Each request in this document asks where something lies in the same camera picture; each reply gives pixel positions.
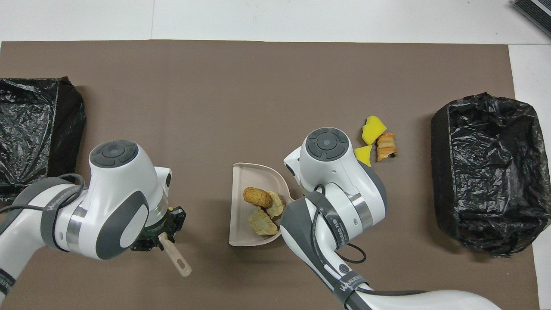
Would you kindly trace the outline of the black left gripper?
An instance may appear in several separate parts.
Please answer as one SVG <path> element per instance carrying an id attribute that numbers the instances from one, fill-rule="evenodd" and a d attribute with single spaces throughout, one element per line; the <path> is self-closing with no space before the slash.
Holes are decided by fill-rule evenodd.
<path id="1" fill-rule="evenodd" d="M 167 212 L 157 223 L 144 228 L 144 239 L 136 240 L 131 246 L 132 251 L 151 251 L 160 246 L 160 234 L 166 233 L 169 241 L 175 243 L 174 234 L 183 227 L 186 212 L 181 207 L 176 207 Z"/>

